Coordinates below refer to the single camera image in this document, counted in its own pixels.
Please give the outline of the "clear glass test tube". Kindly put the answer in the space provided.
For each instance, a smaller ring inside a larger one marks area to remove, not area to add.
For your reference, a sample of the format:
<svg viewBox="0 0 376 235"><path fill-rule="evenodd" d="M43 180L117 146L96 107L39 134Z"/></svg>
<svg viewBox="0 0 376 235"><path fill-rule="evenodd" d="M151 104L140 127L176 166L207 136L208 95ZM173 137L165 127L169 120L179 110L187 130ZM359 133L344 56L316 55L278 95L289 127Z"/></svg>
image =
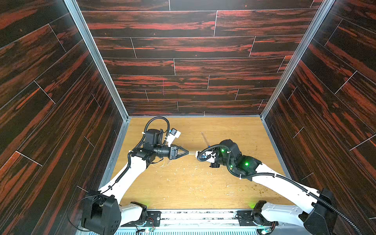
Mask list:
<svg viewBox="0 0 376 235"><path fill-rule="evenodd" d="M203 138L205 144L206 144L207 146L210 146L210 144L209 144L209 142L208 142L208 140L207 140L205 134L204 134L203 132L200 132L200 133L201 133L201 135L202 135L202 138Z"/></svg>

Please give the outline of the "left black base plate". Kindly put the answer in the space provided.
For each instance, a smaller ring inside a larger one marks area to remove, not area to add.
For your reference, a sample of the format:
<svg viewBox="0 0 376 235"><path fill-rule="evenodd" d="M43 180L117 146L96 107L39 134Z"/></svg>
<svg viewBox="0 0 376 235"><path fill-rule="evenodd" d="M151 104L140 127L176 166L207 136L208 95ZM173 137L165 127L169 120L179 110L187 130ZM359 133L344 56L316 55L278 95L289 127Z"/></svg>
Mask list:
<svg viewBox="0 0 376 235"><path fill-rule="evenodd" d="M137 221L131 221L124 226L128 227L159 227L161 223L161 211L147 211Z"/></svg>

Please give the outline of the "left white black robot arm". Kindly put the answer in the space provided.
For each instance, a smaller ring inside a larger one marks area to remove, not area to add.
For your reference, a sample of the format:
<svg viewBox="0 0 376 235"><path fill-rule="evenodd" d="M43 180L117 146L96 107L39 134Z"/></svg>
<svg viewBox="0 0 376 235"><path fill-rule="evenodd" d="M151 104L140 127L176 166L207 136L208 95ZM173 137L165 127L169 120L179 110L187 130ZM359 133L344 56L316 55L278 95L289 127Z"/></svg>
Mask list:
<svg viewBox="0 0 376 235"><path fill-rule="evenodd" d="M161 140L163 134L163 130L145 131L140 145L128 153L127 165L109 183L98 191L88 192L82 199L81 226L85 231L113 235L120 226L129 223L142 226L147 222L146 205L132 202L122 206L120 201L155 158L175 160L188 155L189 151L173 144L181 135L178 130L168 131L164 141Z"/></svg>

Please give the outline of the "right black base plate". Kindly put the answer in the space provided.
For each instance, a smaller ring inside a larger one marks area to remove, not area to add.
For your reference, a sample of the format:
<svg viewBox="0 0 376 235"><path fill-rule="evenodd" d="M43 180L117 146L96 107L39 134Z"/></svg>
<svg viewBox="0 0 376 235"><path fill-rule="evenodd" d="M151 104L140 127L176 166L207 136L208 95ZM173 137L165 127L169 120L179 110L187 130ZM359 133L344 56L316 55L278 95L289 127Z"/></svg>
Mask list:
<svg viewBox="0 0 376 235"><path fill-rule="evenodd" d="M236 219L240 226L263 226L265 224L260 211L240 210L237 211Z"/></svg>

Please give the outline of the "aluminium front rail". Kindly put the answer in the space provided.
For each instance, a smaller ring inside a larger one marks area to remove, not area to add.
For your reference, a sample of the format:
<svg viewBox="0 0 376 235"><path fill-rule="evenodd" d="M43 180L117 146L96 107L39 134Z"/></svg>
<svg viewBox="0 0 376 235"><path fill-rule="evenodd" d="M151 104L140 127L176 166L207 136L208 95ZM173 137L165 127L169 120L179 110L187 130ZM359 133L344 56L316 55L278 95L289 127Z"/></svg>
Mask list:
<svg viewBox="0 0 376 235"><path fill-rule="evenodd" d="M308 235L297 225L277 222L270 226L240 226L236 219L242 209L158 210L162 212L159 227L119 227L116 235Z"/></svg>

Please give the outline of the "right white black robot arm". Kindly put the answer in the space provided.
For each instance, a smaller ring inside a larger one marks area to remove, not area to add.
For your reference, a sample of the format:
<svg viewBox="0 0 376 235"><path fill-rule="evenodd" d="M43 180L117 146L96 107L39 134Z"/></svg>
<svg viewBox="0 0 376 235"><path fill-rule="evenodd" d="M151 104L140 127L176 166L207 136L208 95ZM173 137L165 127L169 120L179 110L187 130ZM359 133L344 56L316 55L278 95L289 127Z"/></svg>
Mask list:
<svg viewBox="0 0 376 235"><path fill-rule="evenodd" d="M291 180L269 168L260 160L243 155L236 143L224 140L196 157L211 167L225 166L239 179L263 185L293 203L292 206L259 201L252 210L252 220L259 226L274 227L284 222L305 228L312 235L332 235L338 214L335 199L327 189L317 190Z"/></svg>

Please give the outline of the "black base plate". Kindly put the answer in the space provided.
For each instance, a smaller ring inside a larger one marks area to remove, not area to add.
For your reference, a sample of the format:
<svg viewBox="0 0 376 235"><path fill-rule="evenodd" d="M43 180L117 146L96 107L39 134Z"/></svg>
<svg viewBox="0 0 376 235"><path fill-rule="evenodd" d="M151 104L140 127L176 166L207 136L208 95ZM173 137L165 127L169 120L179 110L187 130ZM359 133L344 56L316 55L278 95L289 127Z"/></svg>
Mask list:
<svg viewBox="0 0 376 235"><path fill-rule="evenodd" d="M161 223L161 211L147 211L137 221L131 221L124 226L128 227L159 227Z"/></svg>
<svg viewBox="0 0 376 235"><path fill-rule="evenodd" d="M240 210L237 211L236 219L240 226L263 226L265 224L260 211Z"/></svg>

